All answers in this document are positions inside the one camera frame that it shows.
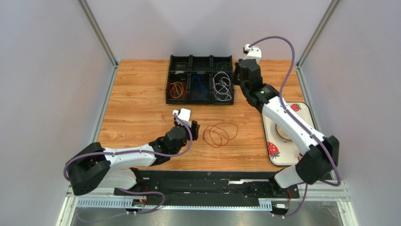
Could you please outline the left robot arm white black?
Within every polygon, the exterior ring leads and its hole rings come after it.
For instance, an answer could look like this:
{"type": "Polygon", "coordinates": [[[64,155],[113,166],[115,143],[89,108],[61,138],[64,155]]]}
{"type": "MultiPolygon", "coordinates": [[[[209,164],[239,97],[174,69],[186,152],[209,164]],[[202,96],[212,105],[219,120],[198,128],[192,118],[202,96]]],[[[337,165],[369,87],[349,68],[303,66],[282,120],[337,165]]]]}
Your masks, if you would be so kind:
{"type": "Polygon", "coordinates": [[[189,126],[175,123],[164,136],[139,147],[112,149],[94,142],[71,158],[63,174],[75,196],[102,189],[138,188],[141,178],[138,167],[164,164],[172,157],[183,155],[181,148],[190,149],[199,137],[200,125],[192,121],[189,126]]]}

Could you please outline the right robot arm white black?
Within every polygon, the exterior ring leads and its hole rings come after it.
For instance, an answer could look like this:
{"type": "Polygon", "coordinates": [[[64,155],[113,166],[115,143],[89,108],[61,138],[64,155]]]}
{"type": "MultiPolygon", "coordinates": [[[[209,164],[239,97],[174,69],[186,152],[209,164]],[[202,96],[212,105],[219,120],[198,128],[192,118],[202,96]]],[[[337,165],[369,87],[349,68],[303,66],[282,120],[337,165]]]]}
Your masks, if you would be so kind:
{"type": "Polygon", "coordinates": [[[255,59],[240,59],[235,63],[233,75],[239,81],[247,102],[281,127],[303,156],[297,164],[269,178],[275,190],[281,191],[300,183],[312,185],[332,170],[338,173],[338,139],[315,130],[289,107],[278,90],[263,83],[261,69],[255,59]]]}

